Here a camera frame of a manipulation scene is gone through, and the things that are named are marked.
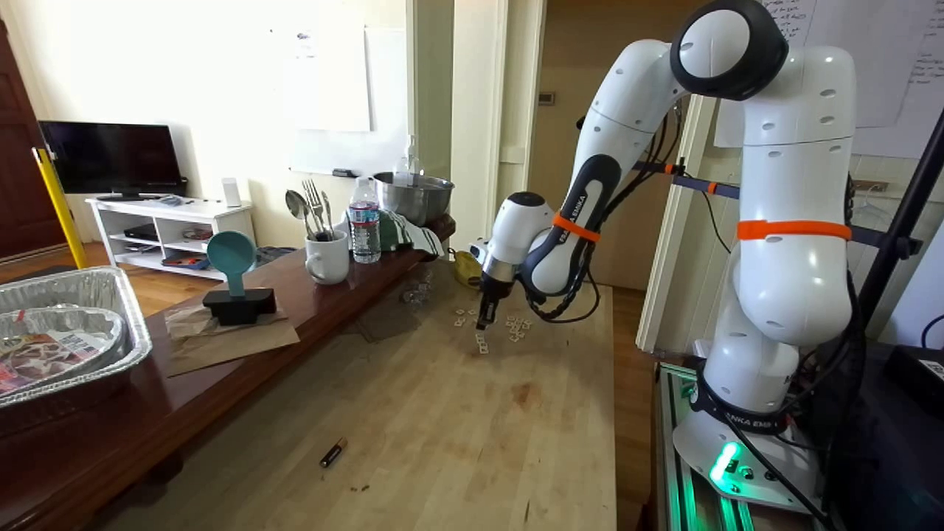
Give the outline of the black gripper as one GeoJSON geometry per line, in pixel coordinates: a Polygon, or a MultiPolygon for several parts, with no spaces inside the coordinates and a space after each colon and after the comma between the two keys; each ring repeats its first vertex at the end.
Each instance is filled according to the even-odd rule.
{"type": "Polygon", "coordinates": [[[476,330],[488,330],[492,324],[500,301],[507,296],[512,296],[512,286],[504,282],[495,282],[491,276],[482,277],[482,311],[476,319],[476,330]]]}

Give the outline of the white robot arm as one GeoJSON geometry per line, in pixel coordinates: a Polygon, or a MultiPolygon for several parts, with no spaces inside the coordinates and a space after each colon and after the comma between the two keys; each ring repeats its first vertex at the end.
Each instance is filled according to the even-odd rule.
{"type": "Polygon", "coordinates": [[[677,40],[624,47],[578,131],[566,199],[501,202],[479,252],[479,323],[491,324],[513,291],[547,323],[571,307],[603,224],[686,96],[743,106],[743,174],[739,248],[672,450],[723,496],[810,515],[817,457],[789,423],[789,389],[804,354],[854,323],[843,193],[855,68],[838,47],[790,47],[758,0],[709,0],[677,40]]]}

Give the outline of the green lit robot base rail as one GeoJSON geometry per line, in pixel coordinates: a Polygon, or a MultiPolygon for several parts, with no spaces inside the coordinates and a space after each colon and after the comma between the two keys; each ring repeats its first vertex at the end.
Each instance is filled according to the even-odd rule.
{"type": "Polygon", "coordinates": [[[812,442],[789,428],[749,434],[693,411],[697,373],[658,367],[655,382],[655,507],[661,531],[838,531],[823,507],[812,442]]]}

